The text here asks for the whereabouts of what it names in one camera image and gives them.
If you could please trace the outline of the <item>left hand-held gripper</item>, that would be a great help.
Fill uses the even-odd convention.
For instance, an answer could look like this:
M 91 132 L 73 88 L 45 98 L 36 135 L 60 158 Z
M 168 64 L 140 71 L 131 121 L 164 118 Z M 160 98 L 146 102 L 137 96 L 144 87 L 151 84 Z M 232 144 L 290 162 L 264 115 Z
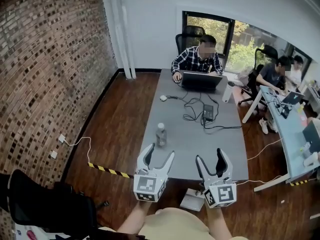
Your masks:
M 136 170 L 148 171 L 155 143 L 148 145 L 138 156 Z M 168 173 L 171 169 L 175 152 L 168 154 L 164 163 L 160 167 L 154 167 L 152 172 L 146 174 L 135 174 L 133 178 L 133 192 L 138 201 L 158 202 L 162 196 L 167 181 Z

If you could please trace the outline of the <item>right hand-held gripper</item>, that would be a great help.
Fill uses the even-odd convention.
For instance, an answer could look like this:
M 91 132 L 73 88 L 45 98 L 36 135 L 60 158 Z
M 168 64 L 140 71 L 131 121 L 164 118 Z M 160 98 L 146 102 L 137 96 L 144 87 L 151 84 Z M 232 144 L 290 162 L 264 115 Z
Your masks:
M 227 207 L 237 201 L 237 185 L 232 181 L 233 165 L 221 148 L 217 148 L 217 157 L 216 175 L 221 179 L 209 172 L 199 155 L 195 158 L 202 179 L 201 195 L 210 209 Z

